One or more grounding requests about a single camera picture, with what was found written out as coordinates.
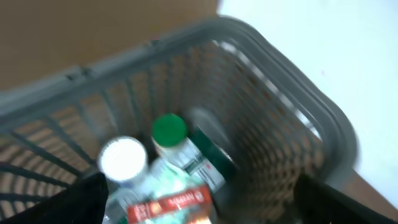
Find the white bottle cap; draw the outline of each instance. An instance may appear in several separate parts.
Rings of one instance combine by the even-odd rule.
[[[120,136],[110,140],[98,157],[98,167],[105,176],[119,184],[142,181],[148,169],[145,147],[135,138]]]

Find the shopping basket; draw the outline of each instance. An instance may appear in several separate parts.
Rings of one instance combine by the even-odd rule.
[[[164,113],[199,126],[247,178],[220,213],[237,223],[291,216],[299,174],[338,187],[356,155],[343,112],[234,19],[209,19],[47,84],[2,101],[2,220],[97,172],[110,138],[134,136],[154,157],[151,122]]]

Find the wooden surface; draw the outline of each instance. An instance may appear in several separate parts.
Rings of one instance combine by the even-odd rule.
[[[398,221],[398,210],[372,188],[356,172],[342,192],[368,208]]]
[[[216,14],[217,0],[0,1],[0,90]]]

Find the red and white label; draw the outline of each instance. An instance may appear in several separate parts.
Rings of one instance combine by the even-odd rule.
[[[127,208],[127,215],[130,224],[140,223],[146,219],[204,203],[211,203],[207,185],[188,189],[182,193],[160,198],[156,201],[131,205]]]

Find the green cap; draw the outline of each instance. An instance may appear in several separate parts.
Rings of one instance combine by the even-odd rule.
[[[173,147],[187,137],[187,126],[179,116],[166,114],[154,121],[152,137],[160,146]]]

